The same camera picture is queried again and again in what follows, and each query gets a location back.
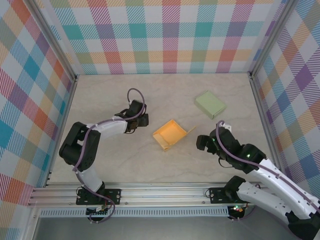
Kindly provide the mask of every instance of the wire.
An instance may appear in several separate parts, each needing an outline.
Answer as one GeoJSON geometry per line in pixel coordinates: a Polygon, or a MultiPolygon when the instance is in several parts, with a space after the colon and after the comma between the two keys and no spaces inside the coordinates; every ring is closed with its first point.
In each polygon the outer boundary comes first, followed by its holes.
{"type": "Polygon", "coordinates": [[[138,89],[132,87],[132,88],[130,88],[130,89],[128,90],[128,92],[127,92],[127,94],[126,94],[126,98],[127,98],[128,102],[129,102],[129,104],[130,104],[129,94],[130,94],[130,92],[131,92],[132,90],[138,92],[138,93],[140,94],[141,98],[142,98],[142,108],[141,108],[141,110],[139,111],[139,113],[136,114],[135,116],[132,116],[132,117],[128,117],[128,118],[116,118],[116,119],[112,119],[112,118],[111,118],[111,119],[107,119],[107,120],[100,121],[100,122],[98,122],[97,124],[92,125],[92,126],[86,131],[86,133],[85,133],[85,136],[84,136],[84,139],[83,139],[82,148],[81,148],[80,157],[79,157],[79,159],[78,159],[78,162],[74,165],[74,167],[73,167],[73,169],[72,169],[72,171],[75,172],[75,175],[76,175],[76,177],[78,178],[79,182],[83,185],[83,187],[84,187],[86,190],[88,190],[91,194],[93,194],[93,195],[95,195],[95,196],[97,196],[97,197],[99,197],[99,198],[105,199],[107,202],[109,202],[109,203],[111,204],[111,206],[113,206],[112,212],[111,212],[108,216],[104,217],[104,218],[103,218],[102,220],[100,220],[100,221],[93,221],[93,220],[91,219],[92,214],[90,214],[90,215],[89,215],[89,219],[90,219],[91,223],[100,224],[100,223],[103,223],[103,222],[107,221],[107,220],[108,220],[109,218],[111,218],[111,216],[115,213],[116,205],[115,205],[114,201],[112,201],[110,198],[105,197],[105,196],[103,196],[103,195],[100,195],[100,194],[92,191],[88,186],[86,186],[85,183],[84,183],[84,181],[83,181],[83,179],[82,179],[81,176],[78,174],[78,171],[79,171],[79,170],[78,170],[78,167],[79,167],[79,165],[81,164],[81,161],[82,161],[82,159],[83,159],[83,157],[84,157],[85,149],[86,149],[86,144],[87,144],[87,140],[88,140],[88,136],[89,136],[89,133],[90,133],[90,131],[91,131],[92,129],[94,129],[95,127],[97,127],[97,126],[99,126],[99,125],[101,125],[101,124],[105,124],[105,123],[107,123],[107,122],[132,120],[132,119],[135,119],[135,118],[139,117],[139,116],[143,113],[143,111],[144,111],[144,109],[145,109],[145,107],[146,107],[146,102],[145,102],[145,97],[144,97],[144,95],[141,93],[141,91],[139,91],[138,89]]]}
{"type": "Polygon", "coordinates": [[[75,194],[80,197],[80,195],[78,194],[78,190],[81,188],[81,186],[79,186],[76,190],[75,190],[75,194]]]}
{"type": "Polygon", "coordinates": [[[221,120],[216,124],[215,134],[216,134],[216,139],[217,139],[220,147],[222,148],[222,150],[226,154],[228,154],[230,157],[232,157],[235,160],[238,160],[238,161],[240,161],[242,163],[245,163],[245,164],[250,164],[250,165],[256,166],[258,168],[264,169],[264,170],[268,171],[269,173],[275,175],[278,179],[281,179],[286,184],[288,184],[293,190],[295,190],[301,197],[303,197],[308,202],[309,205],[311,205],[320,214],[320,209],[305,194],[303,194],[298,188],[296,188],[290,181],[285,179],[283,176],[281,176],[280,174],[276,173],[275,171],[269,169],[266,166],[263,166],[263,165],[260,165],[258,163],[255,163],[255,162],[251,162],[251,161],[239,158],[239,157],[233,155],[231,152],[229,152],[228,149],[226,149],[226,147],[221,142],[221,139],[220,139],[220,136],[219,136],[219,126],[220,126],[220,124],[224,124],[224,123],[225,123],[225,121],[221,120]]]}
{"type": "Polygon", "coordinates": [[[142,115],[145,115],[145,114],[146,114],[146,112],[147,112],[147,106],[145,106],[145,108],[144,108],[144,112],[142,113],[142,115]]]}
{"type": "Polygon", "coordinates": [[[209,191],[210,189],[207,189],[206,191],[205,191],[205,193],[204,193],[204,195],[209,199],[210,198],[210,196],[208,196],[207,195],[207,192],[209,191]]]}
{"type": "Polygon", "coordinates": [[[111,209],[112,204],[110,204],[110,207],[108,207],[108,201],[106,200],[106,201],[105,201],[105,207],[106,207],[107,209],[111,209]]]}
{"type": "Polygon", "coordinates": [[[220,164],[221,167],[223,167],[223,168],[225,168],[225,169],[233,168],[233,166],[222,166],[222,164],[221,164],[220,161],[221,161],[221,158],[219,157],[218,162],[219,162],[219,164],[220,164]]]}
{"type": "Polygon", "coordinates": [[[133,129],[132,132],[125,132],[125,134],[133,134],[136,131],[136,129],[133,129]]]}

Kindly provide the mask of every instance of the plaid wall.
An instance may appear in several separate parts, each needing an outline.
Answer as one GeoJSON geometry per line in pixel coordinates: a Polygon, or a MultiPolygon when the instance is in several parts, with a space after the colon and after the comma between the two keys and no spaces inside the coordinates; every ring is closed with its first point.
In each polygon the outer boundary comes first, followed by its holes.
{"type": "Polygon", "coordinates": [[[0,240],[44,180],[71,80],[23,0],[0,1],[0,240]]]}
{"type": "Polygon", "coordinates": [[[38,7],[40,8],[40,10],[42,12],[42,15],[44,16],[44,18],[47,21],[48,25],[50,26],[53,35],[57,39],[62,51],[64,52],[66,58],[68,59],[70,65],[71,65],[73,71],[78,74],[78,70],[77,70],[77,68],[75,66],[74,60],[71,57],[70,53],[68,52],[68,50],[66,48],[66,45],[64,44],[64,41],[62,41],[61,36],[58,33],[56,26],[54,25],[53,21],[49,17],[48,11],[45,9],[45,6],[44,6],[42,0],[35,0],[35,2],[37,3],[38,7]]]}
{"type": "Polygon", "coordinates": [[[320,198],[320,0],[300,0],[256,83],[286,174],[320,198]]]}
{"type": "Polygon", "coordinates": [[[269,10],[280,2],[42,1],[51,4],[54,16],[38,0],[54,31],[52,19],[58,18],[64,43],[75,53],[72,63],[85,74],[247,72],[264,22],[273,17],[269,10]]]}
{"type": "Polygon", "coordinates": [[[249,68],[250,72],[253,70],[253,68],[254,68],[254,66],[255,66],[255,64],[257,62],[257,59],[260,56],[261,51],[264,49],[264,47],[265,47],[265,45],[266,45],[266,43],[267,43],[267,41],[269,39],[270,33],[271,33],[272,29],[274,28],[277,20],[279,19],[283,9],[285,8],[285,5],[286,5],[287,1],[288,0],[281,0],[281,3],[279,5],[278,9],[276,10],[276,13],[273,16],[273,19],[272,19],[272,21],[271,21],[271,23],[270,23],[270,25],[268,27],[268,30],[265,32],[265,35],[264,35],[264,37],[263,37],[263,39],[262,39],[262,41],[261,41],[261,43],[259,45],[259,48],[258,48],[258,50],[256,51],[256,53],[254,55],[253,61],[252,61],[251,65],[250,65],[250,68],[249,68]]]}

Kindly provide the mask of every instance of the cardboard box lid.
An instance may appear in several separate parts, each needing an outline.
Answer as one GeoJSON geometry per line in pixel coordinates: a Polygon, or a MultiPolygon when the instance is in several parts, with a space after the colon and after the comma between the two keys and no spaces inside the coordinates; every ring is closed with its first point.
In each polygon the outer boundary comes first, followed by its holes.
{"type": "Polygon", "coordinates": [[[206,114],[209,114],[212,118],[227,107],[210,91],[206,91],[205,93],[196,97],[195,103],[198,108],[200,108],[206,114]]]}
{"type": "Polygon", "coordinates": [[[195,129],[195,127],[186,132],[175,120],[172,119],[155,131],[152,136],[160,144],[162,149],[166,151],[184,138],[193,129],[195,129]]]}

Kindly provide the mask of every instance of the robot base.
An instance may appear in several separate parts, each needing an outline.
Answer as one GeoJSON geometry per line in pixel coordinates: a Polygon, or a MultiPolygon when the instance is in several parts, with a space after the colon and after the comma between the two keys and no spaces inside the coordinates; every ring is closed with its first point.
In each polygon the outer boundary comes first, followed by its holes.
{"type": "MultiPolygon", "coordinates": [[[[121,189],[104,189],[105,185],[101,186],[103,189],[98,190],[98,194],[105,196],[111,199],[115,205],[120,204],[121,199],[121,189]]],[[[77,198],[75,201],[76,205],[109,205],[109,202],[106,202],[105,199],[93,195],[85,188],[81,188],[77,191],[77,198]]]]}
{"type": "Polygon", "coordinates": [[[242,201],[241,199],[232,199],[228,196],[225,187],[210,187],[208,189],[208,198],[210,198],[211,204],[246,204],[247,201],[242,201]]]}

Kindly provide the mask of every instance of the gray floor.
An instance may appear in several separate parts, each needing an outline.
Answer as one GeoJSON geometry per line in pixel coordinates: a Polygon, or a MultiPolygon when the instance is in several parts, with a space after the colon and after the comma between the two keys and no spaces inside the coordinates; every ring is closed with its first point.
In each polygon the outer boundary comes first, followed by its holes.
{"type": "Polygon", "coordinates": [[[249,218],[113,217],[101,224],[86,218],[41,218],[33,240],[294,240],[261,209],[249,218]]]}
{"type": "MultiPolygon", "coordinates": [[[[245,177],[238,170],[219,166],[217,156],[196,149],[197,136],[208,135],[219,120],[232,125],[241,144],[255,144],[269,155],[245,73],[80,76],[62,139],[75,122],[97,123],[125,109],[129,88],[144,94],[149,126],[100,141],[94,164],[105,182],[227,182],[234,175],[245,177]],[[195,97],[207,90],[227,105],[214,120],[194,105],[195,97]],[[186,131],[196,128],[164,152],[152,134],[171,119],[186,131]]],[[[136,93],[130,97],[140,99],[136,93]]],[[[77,182],[71,169],[57,157],[50,181],[77,182]]]]}

